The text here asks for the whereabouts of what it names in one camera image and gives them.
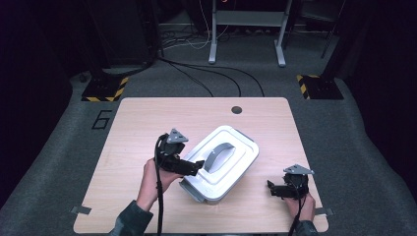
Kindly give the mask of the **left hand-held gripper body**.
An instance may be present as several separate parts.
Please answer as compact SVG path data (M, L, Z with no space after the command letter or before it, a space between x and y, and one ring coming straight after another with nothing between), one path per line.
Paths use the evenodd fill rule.
M180 170L182 168L195 168L193 162L180 157L186 142L188 142L188 139L175 128L170 133L161 135L156 141L154 149L156 165L165 171L177 174L181 174Z

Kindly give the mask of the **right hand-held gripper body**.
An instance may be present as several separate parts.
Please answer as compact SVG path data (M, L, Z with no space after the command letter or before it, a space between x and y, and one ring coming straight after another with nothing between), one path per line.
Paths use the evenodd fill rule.
M315 171L299 164L294 164L285 168L284 172L283 180L286 190L283 197L294 200L304 198L309 193L309 175L314 175Z

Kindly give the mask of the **person's right hand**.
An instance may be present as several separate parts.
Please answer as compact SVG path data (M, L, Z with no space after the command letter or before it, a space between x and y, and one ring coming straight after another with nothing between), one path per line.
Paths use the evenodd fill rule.
M316 201L310 194L307 194L300 201L284 198L284 202L287 204L289 213L293 218L298 216L300 221L314 220L316 213Z

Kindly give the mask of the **person's left hand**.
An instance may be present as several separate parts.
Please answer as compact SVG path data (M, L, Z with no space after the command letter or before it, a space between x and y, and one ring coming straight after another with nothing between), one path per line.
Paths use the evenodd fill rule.
M149 211L158 198L158 190L165 192L182 175L158 168L154 160L149 159L144 166L141 187L136 199L137 206Z

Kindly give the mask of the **black striped stand base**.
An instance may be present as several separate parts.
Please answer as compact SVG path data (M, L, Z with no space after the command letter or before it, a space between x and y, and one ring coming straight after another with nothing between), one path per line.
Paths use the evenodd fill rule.
M91 80L82 93L82 101L117 101L128 83L129 78L110 78L105 82Z
M296 79L305 99L343 99L334 80L327 81L316 75L297 75Z

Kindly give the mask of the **black cabinet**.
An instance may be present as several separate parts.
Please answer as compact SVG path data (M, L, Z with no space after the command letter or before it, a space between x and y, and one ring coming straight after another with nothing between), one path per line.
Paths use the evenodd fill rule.
M151 0L87 0L109 66L145 66L158 46Z

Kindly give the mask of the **white metal desk frame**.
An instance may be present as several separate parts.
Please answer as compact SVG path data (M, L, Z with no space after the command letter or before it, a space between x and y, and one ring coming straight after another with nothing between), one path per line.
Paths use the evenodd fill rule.
M285 0L285 9L280 12L249 12L218 10L216 0L211 0L211 44L208 62L210 64L214 64L216 62L218 26L269 27L280 29L278 39L274 41L274 49L278 66L284 68L286 66L286 61L283 54L282 41L286 32L292 2L293 0Z

